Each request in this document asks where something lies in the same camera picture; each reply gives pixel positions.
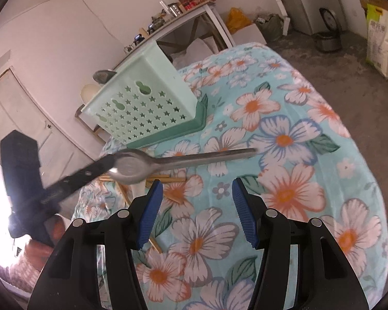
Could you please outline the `person left hand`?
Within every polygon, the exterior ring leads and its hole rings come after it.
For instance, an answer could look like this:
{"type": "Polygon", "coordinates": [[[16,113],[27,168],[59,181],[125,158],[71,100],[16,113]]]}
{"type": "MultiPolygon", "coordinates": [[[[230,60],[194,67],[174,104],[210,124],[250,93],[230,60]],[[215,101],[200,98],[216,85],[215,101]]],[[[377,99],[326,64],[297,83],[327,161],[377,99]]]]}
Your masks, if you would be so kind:
{"type": "Polygon", "coordinates": [[[38,271],[42,270],[54,247],[66,231],[64,219],[60,215],[52,216],[44,225],[51,240],[51,246],[30,239],[24,249],[27,261],[38,271]]]}

